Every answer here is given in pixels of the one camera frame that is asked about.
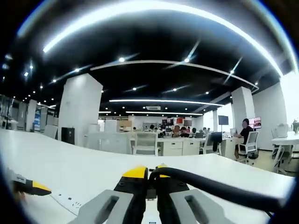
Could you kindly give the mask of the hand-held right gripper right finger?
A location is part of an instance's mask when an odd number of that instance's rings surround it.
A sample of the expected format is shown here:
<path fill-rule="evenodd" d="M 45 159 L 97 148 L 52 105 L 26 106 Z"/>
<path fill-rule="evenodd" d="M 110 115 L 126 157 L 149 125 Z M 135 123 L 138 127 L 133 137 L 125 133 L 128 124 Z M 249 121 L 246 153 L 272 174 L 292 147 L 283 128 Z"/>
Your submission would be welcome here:
<path fill-rule="evenodd" d="M 230 224 L 221 205 L 198 189 L 199 175 L 161 164 L 154 170 L 157 210 L 163 224 Z"/>

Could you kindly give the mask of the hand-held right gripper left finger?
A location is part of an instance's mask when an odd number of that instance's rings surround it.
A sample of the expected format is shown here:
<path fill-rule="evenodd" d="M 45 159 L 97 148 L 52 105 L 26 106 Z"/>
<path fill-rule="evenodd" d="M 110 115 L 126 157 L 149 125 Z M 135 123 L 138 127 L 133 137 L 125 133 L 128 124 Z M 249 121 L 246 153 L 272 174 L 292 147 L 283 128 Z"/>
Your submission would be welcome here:
<path fill-rule="evenodd" d="M 125 172 L 113 190 L 106 189 L 80 209 L 71 224 L 140 224 L 146 210 L 148 168 Z"/>

